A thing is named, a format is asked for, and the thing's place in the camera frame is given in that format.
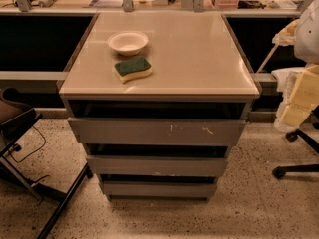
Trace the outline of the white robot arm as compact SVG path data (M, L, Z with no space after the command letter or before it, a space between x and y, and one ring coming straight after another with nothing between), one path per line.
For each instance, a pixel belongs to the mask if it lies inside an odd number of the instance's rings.
M298 20L277 33L272 42L294 46L294 55L306 66L290 72L283 82L283 101L274 126L282 132L299 128L319 106L319 0L313 0Z

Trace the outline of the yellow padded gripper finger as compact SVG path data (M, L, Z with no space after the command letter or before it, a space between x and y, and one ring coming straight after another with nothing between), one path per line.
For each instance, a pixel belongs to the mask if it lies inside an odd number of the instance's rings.
M308 66L289 72L283 85L274 126L277 129L298 129L319 106L319 66Z

